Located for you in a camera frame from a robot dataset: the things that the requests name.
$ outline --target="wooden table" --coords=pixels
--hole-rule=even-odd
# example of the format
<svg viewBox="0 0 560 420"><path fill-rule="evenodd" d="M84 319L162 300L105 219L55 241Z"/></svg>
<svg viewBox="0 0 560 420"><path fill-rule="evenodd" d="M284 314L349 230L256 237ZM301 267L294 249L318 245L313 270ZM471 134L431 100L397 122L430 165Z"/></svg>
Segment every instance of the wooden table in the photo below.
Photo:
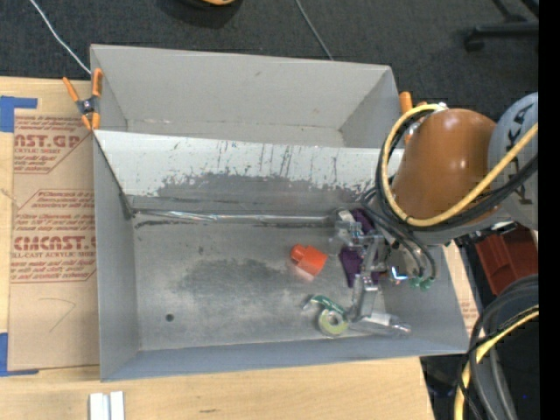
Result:
<svg viewBox="0 0 560 420"><path fill-rule="evenodd" d="M12 142L0 133L0 332L8 325ZM118 382L100 382L97 366L41 370L0 378L0 417L85 419L88 396L111 391L123 391L128 420L434 418L418 358Z"/></svg>

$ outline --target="gray carpet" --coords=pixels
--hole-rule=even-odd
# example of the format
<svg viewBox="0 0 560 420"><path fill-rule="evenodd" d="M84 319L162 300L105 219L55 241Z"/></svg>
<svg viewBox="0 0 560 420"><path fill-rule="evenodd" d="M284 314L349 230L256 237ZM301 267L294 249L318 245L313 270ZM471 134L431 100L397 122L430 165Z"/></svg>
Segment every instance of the gray carpet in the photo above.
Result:
<svg viewBox="0 0 560 420"><path fill-rule="evenodd" d="M37 0L88 64L92 43L328 60L294 0L194 8L179 0ZM494 38L467 52L479 23L500 22L491 0L301 0L335 60L390 65L399 91L498 118L538 90L536 39ZM519 0L503 0L533 18ZM87 78L27 0L0 0L0 74Z"/></svg>

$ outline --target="orange clamp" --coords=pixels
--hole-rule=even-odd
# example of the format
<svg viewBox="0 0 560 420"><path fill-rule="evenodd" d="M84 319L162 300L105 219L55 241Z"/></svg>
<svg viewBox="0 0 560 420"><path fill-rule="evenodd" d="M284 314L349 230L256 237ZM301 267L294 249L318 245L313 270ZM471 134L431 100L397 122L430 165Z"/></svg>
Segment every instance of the orange clamp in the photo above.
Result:
<svg viewBox="0 0 560 420"><path fill-rule="evenodd" d="M86 100L81 100L70 80L66 76L62 78L62 82L64 82L70 98L78 106L81 112L81 120L88 130L99 129L101 123L97 106L102 96L102 80L103 72L100 68L96 68L92 78L92 96Z"/></svg>

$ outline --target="chair leg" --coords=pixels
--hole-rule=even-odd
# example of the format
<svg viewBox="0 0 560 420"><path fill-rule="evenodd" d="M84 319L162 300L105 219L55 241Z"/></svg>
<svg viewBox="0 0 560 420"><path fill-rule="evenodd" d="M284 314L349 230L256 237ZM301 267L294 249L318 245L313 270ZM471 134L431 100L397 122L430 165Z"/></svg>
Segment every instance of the chair leg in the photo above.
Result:
<svg viewBox="0 0 560 420"><path fill-rule="evenodd" d="M531 37L538 36L538 33L538 22L480 24L465 37L464 46L468 52L476 52L484 47L483 38Z"/></svg>

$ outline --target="cardboard sheet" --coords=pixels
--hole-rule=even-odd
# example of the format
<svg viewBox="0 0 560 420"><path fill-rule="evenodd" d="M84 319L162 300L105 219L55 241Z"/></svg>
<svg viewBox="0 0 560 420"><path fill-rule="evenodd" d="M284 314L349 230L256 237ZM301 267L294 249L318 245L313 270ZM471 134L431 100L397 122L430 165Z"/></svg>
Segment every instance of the cardboard sheet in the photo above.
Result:
<svg viewBox="0 0 560 420"><path fill-rule="evenodd" d="M91 133L62 80L2 78L0 95L37 99L14 117L8 369L96 364Z"/></svg>

